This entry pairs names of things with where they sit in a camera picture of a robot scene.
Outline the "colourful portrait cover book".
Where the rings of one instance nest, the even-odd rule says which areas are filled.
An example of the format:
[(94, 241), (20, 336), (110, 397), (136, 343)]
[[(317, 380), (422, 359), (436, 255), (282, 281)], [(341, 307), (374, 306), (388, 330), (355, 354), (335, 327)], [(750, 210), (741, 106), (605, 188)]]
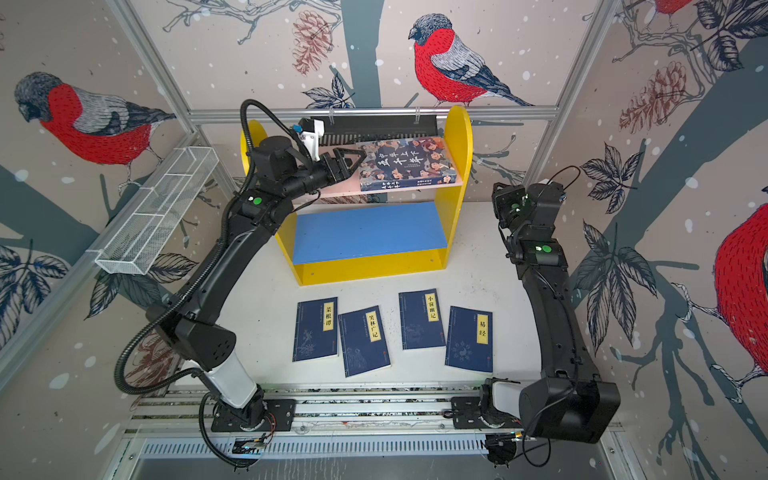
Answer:
[(441, 137), (418, 137), (359, 143), (366, 152), (360, 164), (360, 189), (379, 191), (455, 184), (458, 172)]

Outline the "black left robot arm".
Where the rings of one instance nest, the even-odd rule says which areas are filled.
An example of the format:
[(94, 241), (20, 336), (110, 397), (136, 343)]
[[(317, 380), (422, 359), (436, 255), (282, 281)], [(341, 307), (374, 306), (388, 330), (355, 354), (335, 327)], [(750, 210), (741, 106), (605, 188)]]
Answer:
[(152, 307), (148, 318), (217, 400), (258, 423), (260, 387), (235, 354), (235, 333), (217, 323), (223, 305), (252, 258), (294, 214), (294, 201), (349, 179), (366, 154), (337, 147), (313, 158), (295, 149), (290, 138), (272, 136), (245, 155), (243, 190), (222, 217), (214, 249), (176, 299)]

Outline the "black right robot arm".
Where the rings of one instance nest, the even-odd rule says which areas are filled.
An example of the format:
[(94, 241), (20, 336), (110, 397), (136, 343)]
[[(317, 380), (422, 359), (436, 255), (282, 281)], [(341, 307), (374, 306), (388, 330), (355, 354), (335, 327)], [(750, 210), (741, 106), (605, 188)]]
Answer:
[(493, 428), (518, 425), (533, 438), (597, 443), (617, 412), (618, 387), (602, 380), (567, 302), (568, 264), (554, 238), (565, 198), (557, 183), (496, 183), (492, 205), (498, 229), (530, 302), (536, 325), (541, 377), (528, 384), (489, 378), (481, 389), (480, 415)]

